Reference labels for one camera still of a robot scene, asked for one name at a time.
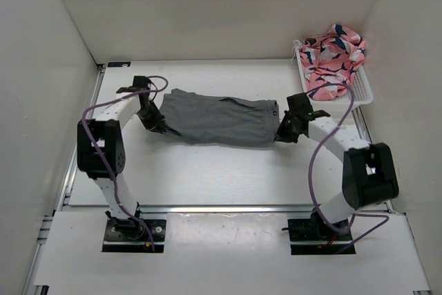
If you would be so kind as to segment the grey shorts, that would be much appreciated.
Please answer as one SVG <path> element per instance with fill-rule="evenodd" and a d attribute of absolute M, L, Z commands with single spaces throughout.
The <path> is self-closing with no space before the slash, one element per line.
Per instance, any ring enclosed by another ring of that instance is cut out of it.
<path fill-rule="evenodd" d="M 177 88 L 164 95 L 160 113 L 166 134 L 189 144 L 262 146 L 274 142 L 279 125 L 274 99 L 205 96 Z"/>

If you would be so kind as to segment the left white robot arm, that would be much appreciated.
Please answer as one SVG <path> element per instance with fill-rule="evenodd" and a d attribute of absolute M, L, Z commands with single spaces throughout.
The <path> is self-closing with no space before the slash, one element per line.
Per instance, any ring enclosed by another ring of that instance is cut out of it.
<path fill-rule="evenodd" d="M 122 129 L 136 115 L 146 130 L 165 132 L 164 116 L 150 96 L 163 90 L 152 77 L 137 76 L 131 86 L 117 90 L 114 100 L 87 108 L 77 125 L 77 167 L 101 189 L 109 220 L 129 240 L 152 243 L 153 235 L 123 176 Z"/>

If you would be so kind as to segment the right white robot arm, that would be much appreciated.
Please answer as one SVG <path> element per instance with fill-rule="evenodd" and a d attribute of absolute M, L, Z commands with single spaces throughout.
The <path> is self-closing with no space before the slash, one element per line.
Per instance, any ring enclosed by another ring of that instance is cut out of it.
<path fill-rule="evenodd" d="M 385 143 L 371 144 L 352 135 L 324 111 L 285 111 L 276 140 L 296 143 L 301 135 L 318 143 L 307 169 L 314 205 L 310 231 L 317 239 L 324 240 L 333 233 L 348 233 L 359 210 L 398 196 L 392 152 Z M 327 202 L 320 203 L 314 191 L 313 171 L 323 147 L 339 159 L 343 172 L 340 191 Z"/>

